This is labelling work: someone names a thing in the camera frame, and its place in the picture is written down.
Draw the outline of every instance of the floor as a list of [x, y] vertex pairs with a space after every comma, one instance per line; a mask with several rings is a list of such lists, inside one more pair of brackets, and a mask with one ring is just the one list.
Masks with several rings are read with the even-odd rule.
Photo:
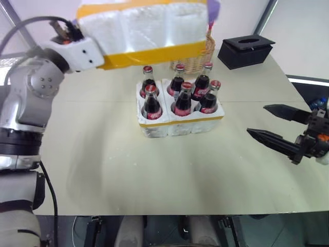
[[[52, 216], [38, 216], [43, 238], [52, 237]], [[113, 246], [121, 217], [104, 217], [96, 246]], [[59, 246], [72, 244], [73, 216], [59, 217]], [[73, 231], [75, 246], [83, 246], [90, 217], [78, 217]], [[248, 247], [302, 247], [305, 243], [329, 244], [329, 212], [269, 215], [263, 219], [240, 216]], [[229, 246], [234, 246], [231, 236]], [[144, 246], [187, 243], [177, 230], [176, 216], [149, 216]]]

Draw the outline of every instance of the yellow tape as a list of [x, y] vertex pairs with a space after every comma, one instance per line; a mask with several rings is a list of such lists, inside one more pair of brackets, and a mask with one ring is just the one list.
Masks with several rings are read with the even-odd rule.
[[199, 119], [192, 119], [192, 120], [182, 120], [182, 121], [172, 121], [172, 122], [162, 122], [162, 123], [154, 123], [152, 125], [145, 125], [143, 123], [140, 123], [139, 126], [141, 126], [142, 128], [149, 128], [149, 127], [159, 127], [159, 126], [166, 126], [166, 125], [178, 125], [178, 124], [186, 124], [188, 122], [219, 120], [219, 119], [222, 119], [223, 117], [224, 116], [199, 118]]
[[83, 18], [91, 14], [102, 12], [123, 10], [128, 8], [156, 5], [156, 4], [170, 4], [170, 3], [202, 3], [206, 4], [207, 0], [130, 0], [122, 4], [90, 4], [82, 5], [78, 8], [77, 18]]
[[193, 58], [200, 56], [206, 46], [206, 41], [192, 44], [175, 45], [152, 50], [129, 52], [104, 56], [105, 62], [98, 68], [113, 69], [132, 65], [147, 65], [163, 63], [182, 58]]

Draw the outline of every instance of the black tissue box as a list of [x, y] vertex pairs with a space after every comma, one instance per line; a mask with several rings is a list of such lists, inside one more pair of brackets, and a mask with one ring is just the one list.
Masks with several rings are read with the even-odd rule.
[[257, 34], [223, 40], [218, 58], [229, 68], [262, 63], [275, 42]]

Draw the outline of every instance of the purple object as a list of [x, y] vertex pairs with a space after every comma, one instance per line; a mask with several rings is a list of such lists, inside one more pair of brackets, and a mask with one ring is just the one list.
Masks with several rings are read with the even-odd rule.
[[221, 4], [219, 0], [208, 0], [207, 3], [208, 3], [209, 24], [212, 24], [218, 18]]

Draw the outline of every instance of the water bottle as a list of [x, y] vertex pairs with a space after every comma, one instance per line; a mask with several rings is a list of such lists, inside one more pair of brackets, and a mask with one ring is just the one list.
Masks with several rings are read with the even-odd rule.
[[325, 97], [321, 99], [314, 100], [311, 104], [309, 104], [310, 109], [313, 111], [314, 109], [319, 109], [320, 107], [324, 106], [327, 102]]

